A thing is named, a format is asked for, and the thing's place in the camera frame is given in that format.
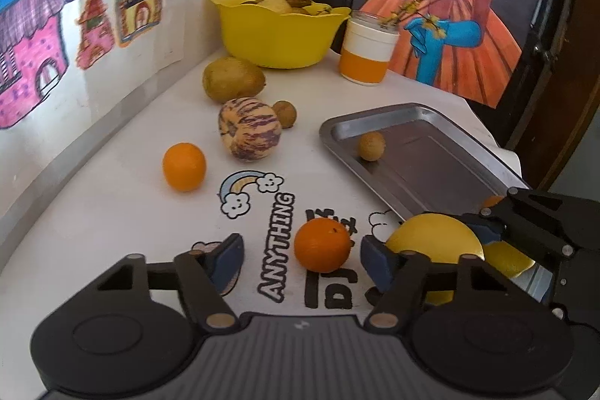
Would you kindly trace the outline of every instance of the rainbow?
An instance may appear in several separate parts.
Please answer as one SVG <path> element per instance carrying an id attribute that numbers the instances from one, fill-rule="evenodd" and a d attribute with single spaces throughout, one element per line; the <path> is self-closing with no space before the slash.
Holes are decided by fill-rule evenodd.
<path id="1" fill-rule="evenodd" d="M 219 198 L 222 203 L 225 203 L 225 196 L 229 193 L 241 193 L 246 185 L 255 183 L 260 177 L 264 177 L 266 173 L 256 170 L 238 171 L 233 175 L 229 175 L 221 184 L 219 190 Z"/>

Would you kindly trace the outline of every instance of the white table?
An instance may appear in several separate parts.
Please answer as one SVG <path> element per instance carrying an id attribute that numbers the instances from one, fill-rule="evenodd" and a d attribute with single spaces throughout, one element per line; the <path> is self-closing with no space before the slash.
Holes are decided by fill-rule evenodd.
<path id="1" fill-rule="evenodd" d="M 29 356 L 34 328 L 67 298 L 131 252 L 144 253 L 149 262 L 169 261 L 196 241 L 220 241 L 231 232 L 240 232 L 245 239 L 245 263 L 238 283 L 226 297 L 235 312 L 356 313 L 364 318 L 370 307 L 364 291 L 372 283 L 359 264 L 359 246 L 353 248 L 344 265 L 355 271 L 356 283 L 342 279 L 351 292 L 351 310 L 324 306 L 326 286 L 332 280 L 325 278 L 320 279 L 316 290 L 317 303 L 311 305 L 317 308 L 305 305 L 305 271 L 291 249 L 286 251 L 285 288 L 275 286 L 284 297 L 277 303 L 268 294 L 257 293 L 264 281 L 260 272 L 274 194 L 259 193 L 256 185 L 249 185 L 244 191 L 250 195 L 251 210 L 236 219 L 221 212 L 217 196 L 230 174 L 247 169 L 273 172 L 284 178 L 280 191 L 295 196 L 292 236 L 306 222 L 307 210 L 330 208 L 341 219 L 356 219 L 353 238 L 358 243 L 360 237 L 371 232 L 369 215 L 387 208 L 322 146 L 318 130 L 326 119 L 378 106 L 419 102 L 442 112 L 483 144 L 496 147 L 463 99 L 392 73 L 376 87 L 353 84 L 337 75 L 337 55 L 331 53 L 308 69 L 266 71 L 267 86 L 259 97 L 269 104 L 281 99 L 291 101 L 298 109 L 298 122 L 284 131 L 274 154 L 244 164 L 229 156 L 220 142 L 219 106 L 202 90 L 206 63 L 151 103 L 77 173 L 29 231 L 0 275 L 2 400 L 32 400 L 43 391 Z M 202 188 L 189 195 L 171 191 L 161 173 L 164 152 L 181 141 L 198 145 L 208 161 Z M 514 153 L 497 147 L 495 152 L 520 173 Z M 377 218 L 388 217 L 389 213 Z M 174 292 L 157 292 L 154 296 L 177 306 Z M 343 294 L 330 298 L 335 303 L 347 299 Z"/>

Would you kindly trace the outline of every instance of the rainbow sticker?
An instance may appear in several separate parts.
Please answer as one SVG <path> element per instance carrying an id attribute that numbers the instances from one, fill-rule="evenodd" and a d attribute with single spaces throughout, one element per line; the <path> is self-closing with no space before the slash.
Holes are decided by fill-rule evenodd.
<path id="1" fill-rule="evenodd" d="M 219 198 L 221 212 L 230 219 L 236 219 L 250 211 L 250 194 L 244 189 L 256 185 L 260 193 L 277 193 L 283 184 L 282 177 L 274 173 L 264 173 L 256 170 L 238 171 L 229 175 L 221 184 Z"/>

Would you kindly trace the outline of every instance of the flower sprig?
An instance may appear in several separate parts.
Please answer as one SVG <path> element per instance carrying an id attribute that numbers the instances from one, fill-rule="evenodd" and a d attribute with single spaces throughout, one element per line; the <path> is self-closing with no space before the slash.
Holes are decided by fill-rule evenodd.
<path id="1" fill-rule="evenodd" d="M 402 4 L 398 9 L 392 11 L 388 18 L 385 18 L 382 22 L 382 26 L 396 26 L 408 18 L 418 15 L 423 18 L 422 27 L 433 32 L 433 36 L 436 39 L 443 39 L 446 37 L 446 30 L 439 25 L 440 18 L 430 14 L 421 13 L 421 9 L 425 9 L 436 2 L 441 0 L 411 0 L 407 3 Z"/>

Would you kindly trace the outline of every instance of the stainless steel tray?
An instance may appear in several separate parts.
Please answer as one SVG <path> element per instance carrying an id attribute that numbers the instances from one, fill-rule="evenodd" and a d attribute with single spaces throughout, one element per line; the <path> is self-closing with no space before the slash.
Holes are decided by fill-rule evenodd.
<path id="1" fill-rule="evenodd" d="M 358 139 L 370 131 L 386 140 L 376 162 L 362 160 L 357 152 Z M 319 133 L 325 146 L 403 220 L 426 210 L 477 212 L 491 195 L 506 195 L 509 187 L 529 188 L 450 119 L 416 103 L 335 117 Z M 547 270 L 535 267 L 517 282 L 540 300 L 550 278 Z"/>

